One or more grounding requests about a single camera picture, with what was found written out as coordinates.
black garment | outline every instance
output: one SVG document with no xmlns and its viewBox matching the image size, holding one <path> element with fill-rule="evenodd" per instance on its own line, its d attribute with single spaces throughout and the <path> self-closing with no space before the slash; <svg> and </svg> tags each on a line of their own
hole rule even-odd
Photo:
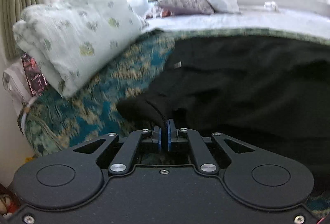
<svg viewBox="0 0 330 224">
<path fill-rule="evenodd" d="M 330 147 L 317 152 L 330 144 L 330 47 L 261 36 L 181 40 L 149 89 L 117 109 L 130 120 L 166 129 L 173 118 L 204 136 L 223 132 L 305 164 L 330 164 Z"/>
</svg>

metal rivet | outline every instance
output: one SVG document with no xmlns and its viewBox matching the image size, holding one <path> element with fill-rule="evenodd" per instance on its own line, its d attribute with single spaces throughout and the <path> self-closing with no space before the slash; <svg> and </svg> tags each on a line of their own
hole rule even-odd
<svg viewBox="0 0 330 224">
<path fill-rule="evenodd" d="M 32 216 L 29 216 L 29 215 L 25 216 L 23 218 L 23 220 L 26 224 L 33 224 L 34 223 L 34 218 Z"/>
<path fill-rule="evenodd" d="M 201 170 L 204 172 L 214 172 L 217 167 L 213 164 L 203 164 L 201 165 Z"/>
<path fill-rule="evenodd" d="M 110 166 L 110 170 L 114 172 L 123 172 L 126 170 L 126 165 L 124 164 L 113 164 Z"/>
<path fill-rule="evenodd" d="M 305 217 L 304 216 L 297 216 L 295 219 L 294 219 L 294 223 L 295 224 L 303 224 L 305 222 Z"/>
<path fill-rule="evenodd" d="M 160 172 L 162 175 L 168 175 L 168 174 L 170 173 L 169 170 L 165 170 L 165 169 L 160 170 L 159 172 Z"/>
</svg>

